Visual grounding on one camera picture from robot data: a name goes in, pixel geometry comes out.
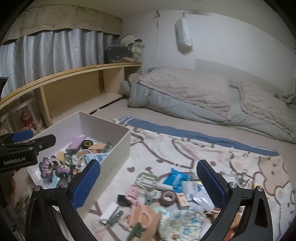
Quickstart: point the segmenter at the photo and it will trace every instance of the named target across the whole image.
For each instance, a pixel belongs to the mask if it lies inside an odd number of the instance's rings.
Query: white blanket with cartoon print
[[[295,204],[289,177],[280,156],[261,156],[128,127],[132,129],[130,157],[84,220],[98,241],[127,239],[129,233],[118,224],[98,232],[101,228],[98,219],[110,202],[116,202],[118,194],[125,194],[128,187],[134,184],[138,174],[153,173],[163,182],[170,174],[171,168],[196,173],[197,162],[201,159],[207,160],[216,172],[235,175],[241,187],[250,186],[253,181],[263,186],[271,210],[274,240],[279,240],[287,230],[295,216]],[[152,205],[158,205],[157,199]],[[129,211],[127,207],[120,209],[124,212]]]

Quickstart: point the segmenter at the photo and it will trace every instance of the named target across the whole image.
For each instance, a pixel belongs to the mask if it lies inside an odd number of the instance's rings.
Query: window curtain
[[[0,76],[9,77],[1,97],[42,77],[104,63],[113,35],[101,31],[42,31],[0,46]]]

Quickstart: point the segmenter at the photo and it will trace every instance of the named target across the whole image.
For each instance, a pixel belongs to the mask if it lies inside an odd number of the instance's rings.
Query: white storage bin
[[[55,155],[60,148],[66,146],[75,137],[81,135],[88,136],[98,142],[110,142],[114,145],[114,148],[112,148],[108,156],[101,163],[101,173],[87,200],[82,207],[77,209],[77,212],[83,219],[129,157],[130,130],[99,117],[83,112],[76,112],[47,128],[34,138],[49,134],[55,135],[56,144],[53,147],[41,151],[38,155],[38,164],[27,168],[34,183],[42,186],[44,189],[47,187],[41,182],[41,173],[39,171],[39,163],[42,162],[43,157]]]

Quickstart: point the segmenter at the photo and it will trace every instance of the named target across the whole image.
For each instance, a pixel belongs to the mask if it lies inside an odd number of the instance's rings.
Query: white plastic packet
[[[176,37],[177,44],[180,47],[191,47],[193,46],[192,36],[190,34],[187,19],[183,16],[181,19],[176,21]]]

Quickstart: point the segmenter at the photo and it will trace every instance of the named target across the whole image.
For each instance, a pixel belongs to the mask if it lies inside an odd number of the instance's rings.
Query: screw
[[[229,186],[231,186],[232,188],[237,188],[237,184],[235,182],[230,182]]]
[[[258,187],[257,187],[257,190],[258,190],[259,192],[263,192],[264,189],[263,189],[263,187],[258,186]]]
[[[36,187],[34,187],[34,191],[35,192],[38,192],[40,190],[40,186],[36,186]]]
[[[63,183],[60,185],[61,188],[66,188],[67,186],[68,186],[68,183],[67,183],[67,182],[63,182]]]

